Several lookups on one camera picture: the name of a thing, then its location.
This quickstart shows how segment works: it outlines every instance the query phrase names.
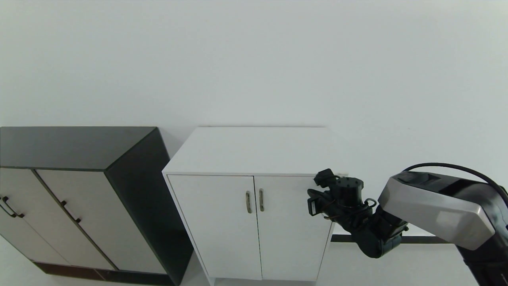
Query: cabinet top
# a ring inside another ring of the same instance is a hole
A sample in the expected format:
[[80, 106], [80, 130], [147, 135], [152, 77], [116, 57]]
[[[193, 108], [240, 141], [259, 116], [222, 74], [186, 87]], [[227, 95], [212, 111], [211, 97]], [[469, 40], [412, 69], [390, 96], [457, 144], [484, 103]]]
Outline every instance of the cabinet top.
[[198, 127], [163, 172], [170, 175], [346, 174], [339, 138], [322, 127]]
[[1, 127], [0, 166], [107, 169], [156, 127]]

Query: cabinet base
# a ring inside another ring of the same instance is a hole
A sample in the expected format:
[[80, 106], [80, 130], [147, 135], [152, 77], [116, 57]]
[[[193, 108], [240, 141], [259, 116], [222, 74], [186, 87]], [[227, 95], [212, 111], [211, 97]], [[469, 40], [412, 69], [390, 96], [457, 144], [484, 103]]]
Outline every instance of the cabinet base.
[[131, 284], [163, 285], [163, 286], [175, 285], [173, 281], [171, 281], [169, 276], [164, 274], [113, 271], [75, 266], [55, 265], [40, 262], [33, 263], [37, 267], [39, 267], [44, 273], [51, 275], [100, 280], [108, 282], [131, 283]]

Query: cabinet door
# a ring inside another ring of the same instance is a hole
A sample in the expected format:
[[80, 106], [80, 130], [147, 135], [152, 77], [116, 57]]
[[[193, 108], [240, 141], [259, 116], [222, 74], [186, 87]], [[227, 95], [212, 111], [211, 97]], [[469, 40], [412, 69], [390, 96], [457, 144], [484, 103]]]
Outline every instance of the cabinet door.
[[168, 177], [208, 275], [261, 279], [253, 178]]
[[263, 279], [316, 281], [332, 223], [310, 216], [312, 177], [255, 177]]
[[2, 169], [6, 195], [23, 219], [73, 266], [113, 269], [29, 169]]
[[[0, 169], [0, 198], [6, 196], [7, 203], [12, 203], [11, 194], [16, 187], [7, 176], [9, 171], [4, 172], [4, 170]], [[24, 219], [9, 216], [12, 211], [4, 202], [0, 202], [0, 205], [5, 209], [5, 211], [0, 210], [0, 235], [19, 252], [33, 261], [69, 265]]]
[[53, 194], [79, 216], [79, 225], [120, 269], [165, 270], [101, 172], [37, 170]]

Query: black cabinet side panel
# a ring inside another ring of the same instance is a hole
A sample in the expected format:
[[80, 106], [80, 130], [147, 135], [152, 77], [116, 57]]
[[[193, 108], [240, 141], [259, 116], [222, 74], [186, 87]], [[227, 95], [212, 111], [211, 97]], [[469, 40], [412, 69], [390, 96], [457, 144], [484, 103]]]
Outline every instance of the black cabinet side panel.
[[180, 285], [194, 249], [162, 175], [168, 162], [155, 129], [115, 162], [106, 177], [173, 283]]

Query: white cabinet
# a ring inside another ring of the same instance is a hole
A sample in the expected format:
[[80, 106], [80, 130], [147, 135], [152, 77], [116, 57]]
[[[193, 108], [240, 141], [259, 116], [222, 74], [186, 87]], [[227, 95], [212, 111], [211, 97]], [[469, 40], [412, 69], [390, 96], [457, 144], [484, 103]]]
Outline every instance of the white cabinet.
[[306, 190], [320, 188], [312, 177], [256, 176], [254, 184], [263, 199], [263, 210], [258, 203], [263, 278], [316, 281], [331, 222], [309, 215]]
[[208, 275], [261, 279], [252, 177], [170, 176], [170, 181], [175, 190], [185, 190], [177, 191], [178, 203]]
[[163, 170], [211, 285], [215, 278], [316, 281], [332, 223], [307, 189], [342, 170], [327, 128], [200, 127]]

